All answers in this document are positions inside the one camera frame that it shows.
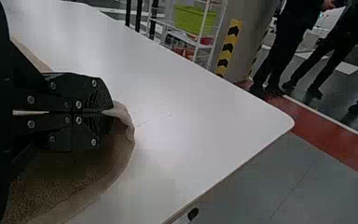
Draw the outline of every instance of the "metal shelf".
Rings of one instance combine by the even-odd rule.
[[[219,35],[220,27],[222,26],[223,18],[226,12],[227,2],[222,1],[221,3],[215,2],[214,0],[194,0],[195,2],[199,2],[205,4],[205,8],[203,9],[202,14],[202,23],[200,25],[200,34],[191,34],[181,28],[176,27],[175,21],[172,20],[172,15],[174,13],[174,2],[173,0],[168,0],[164,8],[161,7],[152,7],[149,5],[149,17],[147,18],[147,32],[149,33],[149,25],[150,22],[153,21],[161,26],[163,26],[161,42],[160,44],[164,45],[167,35],[180,39],[182,42],[187,43],[189,46],[194,47],[194,57],[192,58],[193,63],[197,63],[202,67],[210,70],[212,57],[216,46],[216,38]],[[208,11],[217,10],[218,13],[218,21],[213,26],[206,26],[206,20]],[[152,18],[153,14],[161,13],[165,15],[165,18]],[[202,33],[206,30],[212,30],[208,32],[207,35],[203,35]],[[213,43],[211,45],[203,45],[200,43],[203,37],[210,37],[213,39]]]
[[[178,39],[181,39],[183,41],[185,41],[187,44],[193,45],[193,46],[197,46],[198,43],[193,40],[192,38],[188,37],[186,33],[181,32],[181,31],[168,31],[167,34],[172,35]],[[213,48],[213,45],[203,45],[200,44],[200,49],[211,49]]]

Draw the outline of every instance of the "green box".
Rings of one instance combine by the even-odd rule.
[[[198,35],[202,25],[204,11],[200,7],[175,5],[175,26],[193,35]],[[204,25],[203,35],[209,35],[216,21],[216,13],[208,11]]]

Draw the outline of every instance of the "gray floor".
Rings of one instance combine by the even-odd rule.
[[[197,206],[194,224],[358,223],[358,173],[289,133]]]

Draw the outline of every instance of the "black mechanical arm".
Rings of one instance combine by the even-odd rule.
[[[10,41],[0,3],[0,220],[10,181],[37,149],[98,149],[113,122],[101,112],[112,107],[100,78],[39,73]]]

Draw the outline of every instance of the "black shoe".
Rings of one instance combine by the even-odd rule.
[[[273,96],[283,96],[283,95],[286,94],[286,92],[281,90],[281,88],[279,88],[279,86],[270,86],[270,85],[268,85],[266,87],[266,94],[270,94],[270,95],[273,95]]]
[[[255,86],[255,85],[253,85],[253,86],[251,87],[251,89],[249,90],[249,92],[250,92],[253,96],[255,96],[255,97],[257,97],[257,98],[259,98],[259,99],[261,99],[261,100],[266,100],[266,94],[265,94],[265,92],[264,92],[263,87],[257,87],[257,86]]]
[[[319,100],[322,100],[322,97],[324,96],[324,94],[321,91],[319,91],[318,88],[313,87],[313,86],[310,86],[307,89],[307,92]]]
[[[353,115],[358,115],[358,104],[351,105],[351,107],[348,109],[348,111]]]
[[[292,91],[295,89],[296,83],[292,80],[283,83],[282,88],[284,88],[287,91]]]

